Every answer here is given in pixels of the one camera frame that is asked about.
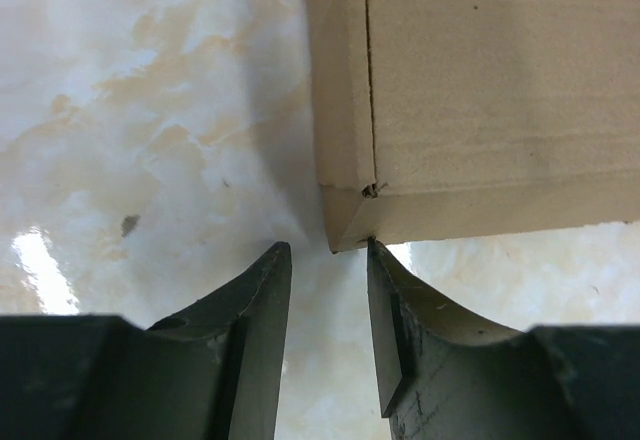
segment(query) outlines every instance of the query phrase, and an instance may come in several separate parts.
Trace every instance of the marble surface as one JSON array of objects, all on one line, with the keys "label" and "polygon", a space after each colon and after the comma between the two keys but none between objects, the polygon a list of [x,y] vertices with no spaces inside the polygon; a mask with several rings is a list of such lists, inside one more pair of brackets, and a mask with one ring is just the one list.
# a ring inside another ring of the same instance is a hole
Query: marble surface
[{"label": "marble surface", "polygon": [[[362,251],[326,247],[302,0],[0,0],[0,311],[149,326],[274,240],[294,280],[276,438],[389,438]],[[494,320],[637,322],[640,226],[393,251]]]}]

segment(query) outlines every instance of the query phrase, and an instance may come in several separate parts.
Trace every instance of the cardboard box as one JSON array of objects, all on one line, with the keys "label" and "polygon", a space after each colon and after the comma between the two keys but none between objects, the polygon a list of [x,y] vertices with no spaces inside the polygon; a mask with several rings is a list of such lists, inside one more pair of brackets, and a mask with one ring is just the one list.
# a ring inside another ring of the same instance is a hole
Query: cardboard box
[{"label": "cardboard box", "polygon": [[640,218],[640,0],[307,0],[332,250]]}]

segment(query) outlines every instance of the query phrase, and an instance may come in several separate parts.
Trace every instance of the box top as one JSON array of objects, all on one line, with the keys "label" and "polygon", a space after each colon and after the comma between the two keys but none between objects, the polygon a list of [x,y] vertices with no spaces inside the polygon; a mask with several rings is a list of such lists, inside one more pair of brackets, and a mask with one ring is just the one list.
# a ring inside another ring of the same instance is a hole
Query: box top
[{"label": "box top", "polygon": [[[325,84],[314,84],[318,171],[338,191],[329,196],[346,202],[327,212],[330,237],[347,235],[363,209],[358,235],[379,234],[390,214],[364,205],[382,197],[511,188],[524,197],[509,201],[526,205],[536,186],[640,171],[640,0],[323,0],[340,13],[319,25],[317,3],[309,1],[314,76]],[[318,43],[328,39],[335,48],[323,56]],[[319,62],[335,68],[341,95],[323,68],[318,76]],[[563,195],[538,207],[566,209]]]}]

